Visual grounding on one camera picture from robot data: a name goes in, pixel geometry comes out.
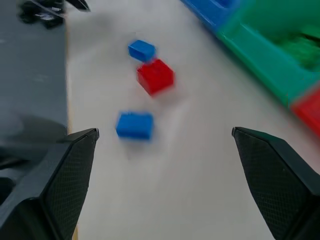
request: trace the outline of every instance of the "white table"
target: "white table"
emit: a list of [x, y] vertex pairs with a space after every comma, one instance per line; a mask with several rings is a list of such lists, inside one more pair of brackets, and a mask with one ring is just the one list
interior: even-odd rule
[[[320, 173], [319, 140], [179, 0], [91, 0], [68, 16], [73, 132], [98, 127], [80, 240], [271, 240], [245, 179], [232, 127], [278, 136]], [[151, 99], [127, 54], [156, 45], [176, 92]], [[155, 115], [152, 144], [121, 142], [118, 112]]]

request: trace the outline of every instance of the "table surface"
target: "table surface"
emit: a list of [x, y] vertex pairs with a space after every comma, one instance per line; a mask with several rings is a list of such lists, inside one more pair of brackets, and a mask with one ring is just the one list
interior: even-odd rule
[[1, 4], [0, 147], [34, 159], [67, 133], [66, 29], [17, 12], [16, 1]]
[[[271, 240], [231, 131], [278, 136], [320, 173], [319, 140], [225, 50], [179, 0], [90, 0], [68, 14], [74, 132], [97, 127], [80, 240]], [[175, 91], [151, 99], [127, 53], [155, 44], [176, 72]], [[119, 111], [150, 111], [150, 144], [115, 131]]]

